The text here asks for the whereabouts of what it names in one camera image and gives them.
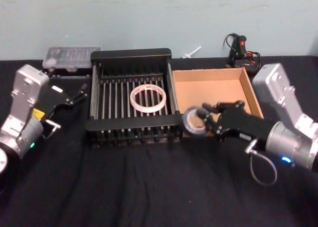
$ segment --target black electrical tape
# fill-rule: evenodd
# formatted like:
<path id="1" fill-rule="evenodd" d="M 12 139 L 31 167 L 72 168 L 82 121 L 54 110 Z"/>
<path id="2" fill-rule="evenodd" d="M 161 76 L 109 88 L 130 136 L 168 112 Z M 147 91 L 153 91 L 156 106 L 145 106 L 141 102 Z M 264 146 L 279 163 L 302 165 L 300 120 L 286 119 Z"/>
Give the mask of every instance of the black electrical tape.
<path id="1" fill-rule="evenodd" d="M 188 108 L 182 115 L 182 123 L 184 132 L 190 136 L 205 136 L 207 135 L 208 131 L 206 127 L 195 127 L 191 122 L 190 118 L 198 117 L 197 110 L 202 109 L 199 106 L 192 106 Z"/>

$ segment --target black table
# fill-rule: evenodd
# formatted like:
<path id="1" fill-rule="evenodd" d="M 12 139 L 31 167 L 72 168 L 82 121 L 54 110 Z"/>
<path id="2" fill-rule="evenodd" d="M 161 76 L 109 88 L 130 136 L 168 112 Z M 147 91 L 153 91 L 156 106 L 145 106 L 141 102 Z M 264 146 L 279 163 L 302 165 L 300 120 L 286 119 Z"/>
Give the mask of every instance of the black table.
<path id="1" fill-rule="evenodd" d="M 296 87 L 303 111 L 318 121 L 318 58 L 264 57 L 281 62 Z M 0 121 L 10 108 L 15 71 L 41 61 L 0 62 Z M 222 58 L 172 61 L 173 69 L 219 68 Z M 82 79 L 55 79 L 68 92 Z M 277 116 L 261 105 L 264 115 Z M 290 168 L 269 156 L 278 169 L 272 187 L 255 183 L 246 143 L 229 139 L 187 140 L 115 149 L 90 149 L 83 125 L 88 102 L 60 113 L 64 124 L 49 142 L 39 141 L 21 164 L 12 194 L 0 196 L 0 226 L 318 226 L 318 175 Z M 271 169 L 255 161 L 260 178 Z"/>

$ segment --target cardboard box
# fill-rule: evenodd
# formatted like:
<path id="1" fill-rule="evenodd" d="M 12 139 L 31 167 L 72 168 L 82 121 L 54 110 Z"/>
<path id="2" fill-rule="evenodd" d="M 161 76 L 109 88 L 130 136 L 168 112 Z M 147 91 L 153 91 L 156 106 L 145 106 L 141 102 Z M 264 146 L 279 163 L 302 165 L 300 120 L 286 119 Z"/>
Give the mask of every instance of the cardboard box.
<path id="1" fill-rule="evenodd" d="M 173 71 L 172 76 L 181 113 L 191 106 L 201 106 L 203 102 L 215 105 L 242 100 L 247 113 L 263 118 L 245 69 Z"/>

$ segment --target white plastic piece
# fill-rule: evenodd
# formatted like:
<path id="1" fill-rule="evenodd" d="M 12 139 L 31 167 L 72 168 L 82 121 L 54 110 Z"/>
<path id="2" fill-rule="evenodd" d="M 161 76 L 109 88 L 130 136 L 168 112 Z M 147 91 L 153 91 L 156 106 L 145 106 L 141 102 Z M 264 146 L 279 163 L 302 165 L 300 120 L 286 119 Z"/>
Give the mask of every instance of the white plastic piece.
<path id="1" fill-rule="evenodd" d="M 194 55 L 195 53 L 197 53 L 200 49 L 201 49 L 201 46 L 198 47 L 197 49 L 195 49 L 193 52 L 190 52 L 189 54 L 185 53 L 181 58 L 183 58 L 183 59 L 191 58 L 191 56 Z"/>
<path id="2" fill-rule="evenodd" d="M 150 106 L 150 107 L 145 107 L 145 106 L 141 106 L 141 105 L 137 104 L 136 95 L 138 93 L 142 92 L 142 91 L 147 92 L 147 90 L 156 91 L 162 96 L 162 99 L 159 102 L 159 104 L 154 105 L 154 106 Z M 162 88 L 160 88 L 159 86 L 154 85 L 154 84 L 142 84 L 142 85 L 139 85 L 136 88 L 134 88 L 131 91 L 131 93 L 130 93 L 130 103 L 131 103 L 131 105 L 136 110 L 138 110 L 139 112 L 142 112 L 142 113 L 154 113 L 154 112 L 157 112 L 157 111 L 161 110 L 164 107 L 165 102 L 166 102 L 165 91 Z"/>
<path id="3" fill-rule="evenodd" d="M 58 93 L 62 93 L 63 92 L 63 90 L 61 89 L 61 88 L 58 88 L 57 86 L 52 86 L 52 89 L 53 90 L 55 90 L 55 91 L 57 91 Z"/>

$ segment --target cable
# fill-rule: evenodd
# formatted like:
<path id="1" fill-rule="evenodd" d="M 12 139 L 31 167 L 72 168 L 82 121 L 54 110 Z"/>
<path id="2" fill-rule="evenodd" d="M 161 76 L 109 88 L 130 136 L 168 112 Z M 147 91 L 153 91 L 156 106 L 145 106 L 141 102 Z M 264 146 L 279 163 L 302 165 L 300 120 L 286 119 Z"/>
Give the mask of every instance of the cable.
<path id="1" fill-rule="evenodd" d="M 223 45 L 224 43 L 226 42 L 226 44 L 228 45 L 229 48 L 231 48 L 231 50 L 235 51 L 235 52 L 238 52 L 236 49 L 234 49 L 232 46 L 230 46 L 229 42 L 228 42 L 228 37 L 238 37 L 238 35 L 236 33 L 230 33 L 229 35 L 227 35 L 224 39 L 224 42 L 223 42 Z"/>
<path id="2" fill-rule="evenodd" d="M 250 154 L 251 154 L 251 155 L 250 155 L 250 159 L 249 159 L 249 160 L 250 160 L 250 162 L 249 162 L 249 168 L 250 168 L 250 172 L 251 172 L 251 174 L 252 174 L 254 180 L 255 180 L 258 184 L 260 184 L 260 185 L 262 185 L 262 186 L 272 186 L 272 185 L 274 185 L 274 184 L 276 183 L 276 181 L 277 181 L 277 169 L 276 169 L 275 164 L 274 164 L 268 157 L 264 156 L 263 154 L 258 153 L 258 152 L 255 151 L 255 150 L 252 150 Z M 275 177 L 274 177 L 274 180 L 273 180 L 272 182 L 266 183 L 266 182 L 263 182 L 263 181 L 259 180 L 259 179 L 256 177 L 256 175 L 255 175 L 255 173 L 254 173 L 254 170 L 253 170 L 253 159 L 252 159 L 252 158 L 253 158 L 253 155 L 258 156 L 258 157 L 264 159 L 264 160 L 267 161 L 267 162 L 270 164 L 270 166 L 273 168 Z"/>
<path id="3" fill-rule="evenodd" d="M 258 60 L 258 64 L 255 68 L 255 70 L 253 71 L 253 76 L 256 75 L 259 70 L 262 68 L 262 61 L 260 60 L 260 54 L 258 52 L 252 52 L 252 51 L 247 51 L 246 52 L 252 59 L 253 59 L 253 55 L 257 56 L 257 60 Z"/>

